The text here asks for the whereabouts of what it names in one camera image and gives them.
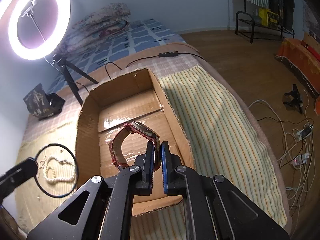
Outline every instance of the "floral blanket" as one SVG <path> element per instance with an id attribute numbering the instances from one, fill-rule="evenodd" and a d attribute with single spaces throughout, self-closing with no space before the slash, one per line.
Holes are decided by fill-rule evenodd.
<path id="1" fill-rule="evenodd" d="M 124 3 L 111 3 L 75 23 L 55 53 L 77 55 L 89 48 L 115 38 L 128 30 L 131 12 Z"/>

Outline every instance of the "blue checkered bedsheet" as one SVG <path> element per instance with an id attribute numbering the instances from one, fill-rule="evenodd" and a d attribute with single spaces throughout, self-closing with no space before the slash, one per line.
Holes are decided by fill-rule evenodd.
<path id="1" fill-rule="evenodd" d="M 170 42 L 185 42 L 178 34 L 173 33 L 154 19 L 131 23 L 130 29 L 120 36 L 107 40 L 94 48 L 90 48 L 81 55 L 68 58 L 73 64 L 86 73 L 90 73 L 103 66 L 108 61 L 132 55 L 144 49 L 164 45 Z M 69 69 L 74 80 L 81 77 L 77 72 Z M 47 93 L 55 93 L 67 85 L 65 78 L 59 74 Z"/>

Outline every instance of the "power strip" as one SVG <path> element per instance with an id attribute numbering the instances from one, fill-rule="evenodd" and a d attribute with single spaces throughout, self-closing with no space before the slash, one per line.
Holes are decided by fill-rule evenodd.
<path id="1" fill-rule="evenodd" d="M 301 141 L 302 139 L 305 139 L 307 138 L 308 136 L 310 136 L 311 134 L 311 131 L 313 130 L 313 125 L 310 126 L 310 132 L 307 134 L 307 135 L 303 135 L 305 132 L 305 130 L 307 129 L 308 127 L 306 127 L 305 129 L 303 130 L 300 130 L 300 131 L 297 131 L 296 132 L 296 139 L 297 139 L 297 142 Z"/>
<path id="2" fill-rule="evenodd" d="M 305 153 L 302 155 L 298 155 L 297 157 L 295 157 L 291 163 L 294 167 L 299 167 L 301 165 L 306 164 L 307 159 L 309 158 L 310 154 L 309 153 Z"/>

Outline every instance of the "black bag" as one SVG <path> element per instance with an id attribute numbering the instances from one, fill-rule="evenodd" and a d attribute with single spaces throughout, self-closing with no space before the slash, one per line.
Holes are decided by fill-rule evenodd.
<path id="1" fill-rule="evenodd" d="M 47 95 L 41 84 L 38 84 L 23 99 L 30 114 L 39 120 L 60 114 L 65 100 L 57 94 Z"/>

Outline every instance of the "yellow crate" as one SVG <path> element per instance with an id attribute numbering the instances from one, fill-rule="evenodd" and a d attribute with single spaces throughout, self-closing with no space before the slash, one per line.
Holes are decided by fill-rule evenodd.
<path id="1" fill-rule="evenodd" d="M 261 18 L 262 25 L 273 29 L 278 28 L 278 14 L 271 12 L 269 9 L 259 8 L 259 17 Z"/>

